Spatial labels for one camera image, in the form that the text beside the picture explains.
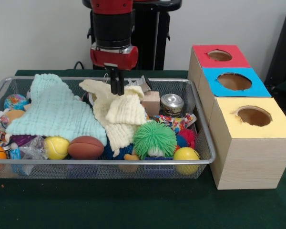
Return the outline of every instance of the green table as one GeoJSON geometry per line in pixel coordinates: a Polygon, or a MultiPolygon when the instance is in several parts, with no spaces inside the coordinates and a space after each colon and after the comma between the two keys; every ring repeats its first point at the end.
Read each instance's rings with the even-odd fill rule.
{"type": "MultiPolygon", "coordinates": [[[[99,76],[103,71],[18,71],[99,76]]],[[[185,71],[132,72],[184,78],[185,71]]],[[[276,190],[218,191],[210,168],[197,180],[0,179],[0,228],[284,228],[286,171],[276,190]]]]}

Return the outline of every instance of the yellow tennis ball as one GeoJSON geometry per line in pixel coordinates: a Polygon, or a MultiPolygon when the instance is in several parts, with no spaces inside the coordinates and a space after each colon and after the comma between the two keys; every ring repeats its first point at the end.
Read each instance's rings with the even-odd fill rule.
{"type": "MultiPolygon", "coordinates": [[[[183,147],[174,153],[174,160],[179,161],[196,161],[200,160],[199,154],[190,147],[183,147]]],[[[177,172],[182,175],[192,175],[198,170],[199,166],[177,165],[177,172]]]]}
{"type": "Polygon", "coordinates": [[[69,141],[62,137],[47,137],[45,149],[49,159],[62,160],[68,155],[69,141]]]}

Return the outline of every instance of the wire basket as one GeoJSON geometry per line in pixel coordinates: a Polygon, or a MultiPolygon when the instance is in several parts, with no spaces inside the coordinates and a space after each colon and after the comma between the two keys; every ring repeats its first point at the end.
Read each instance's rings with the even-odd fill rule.
{"type": "MultiPolygon", "coordinates": [[[[0,83],[0,111],[4,100],[10,94],[26,95],[34,77],[15,76],[0,83]]],[[[87,78],[61,78],[75,95],[82,96],[85,91],[79,83],[87,78]]],[[[214,144],[206,124],[197,90],[193,83],[186,79],[150,79],[154,91],[163,94],[177,94],[184,100],[183,113],[194,113],[197,117],[193,130],[197,133],[195,150],[200,155],[197,161],[167,160],[0,160],[0,178],[24,179],[67,179],[67,178],[198,178],[206,165],[215,159],[214,144]],[[176,167],[181,165],[195,166],[195,173],[182,175],[176,167]]]]}

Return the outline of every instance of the wooden box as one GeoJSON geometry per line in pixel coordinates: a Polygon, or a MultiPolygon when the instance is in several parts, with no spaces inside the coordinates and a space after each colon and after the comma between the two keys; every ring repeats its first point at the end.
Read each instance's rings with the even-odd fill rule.
{"type": "Polygon", "coordinates": [[[188,79],[199,88],[202,68],[250,68],[236,45],[193,45],[188,79]]]}
{"type": "Polygon", "coordinates": [[[160,94],[159,92],[146,92],[144,94],[144,100],[142,106],[148,116],[159,115],[160,113],[160,94]]]}
{"type": "Polygon", "coordinates": [[[198,93],[209,124],[215,96],[271,97],[252,68],[203,68],[198,93]]]}
{"type": "Polygon", "coordinates": [[[216,98],[210,129],[218,189],[277,187],[286,167],[286,116],[273,98],[216,98]]]}

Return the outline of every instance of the brown football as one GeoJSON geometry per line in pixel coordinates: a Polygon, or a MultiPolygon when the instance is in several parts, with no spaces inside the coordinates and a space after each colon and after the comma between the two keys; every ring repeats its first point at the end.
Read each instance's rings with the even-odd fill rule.
{"type": "Polygon", "coordinates": [[[68,153],[73,159],[96,160],[104,151],[103,144],[96,138],[90,136],[77,137],[71,141],[68,153]]]}

